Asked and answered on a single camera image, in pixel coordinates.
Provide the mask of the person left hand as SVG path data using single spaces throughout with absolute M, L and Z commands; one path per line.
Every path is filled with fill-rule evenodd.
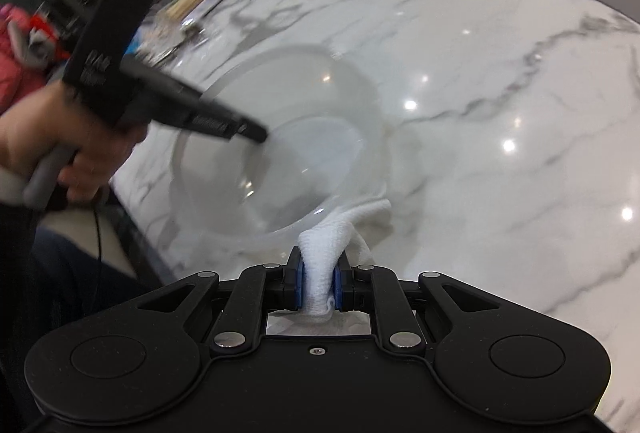
M 58 173 L 72 202 L 94 198 L 144 141 L 145 125 L 112 130 L 70 95 L 61 81 L 32 93 L 1 115 L 1 166 L 28 177 L 58 145 L 75 153 Z

